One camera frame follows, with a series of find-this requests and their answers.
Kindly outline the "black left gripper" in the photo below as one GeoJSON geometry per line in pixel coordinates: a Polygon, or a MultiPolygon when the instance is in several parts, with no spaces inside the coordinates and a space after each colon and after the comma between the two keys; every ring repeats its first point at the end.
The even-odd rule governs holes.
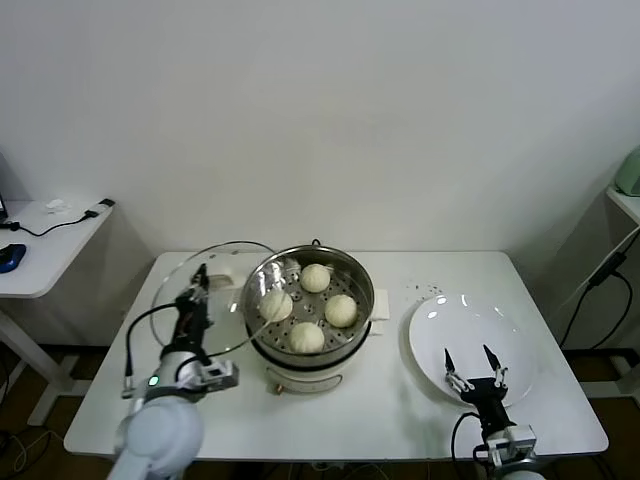
{"type": "Polygon", "coordinates": [[[205,263],[191,277],[190,294],[178,296],[175,307],[178,318],[171,345],[184,350],[201,348],[204,333],[212,325],[209,315],[209,276],[205,263]]]}

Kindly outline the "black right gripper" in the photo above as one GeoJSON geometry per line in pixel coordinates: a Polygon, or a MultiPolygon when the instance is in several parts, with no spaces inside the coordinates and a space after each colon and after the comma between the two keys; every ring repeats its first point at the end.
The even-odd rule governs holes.
{"type": "Polygon", "coordinates": [[[486,344],[483,345],[483,350],[494,372],[494,379],[463,378],[456,371],[452,357],[445,348],[445,380],[462,401],[476,408],[483,431],[502,431],[515,425],[502,403],[508,391],[505,381],[508,368],[502,366],[498,356],[486,344]]]}

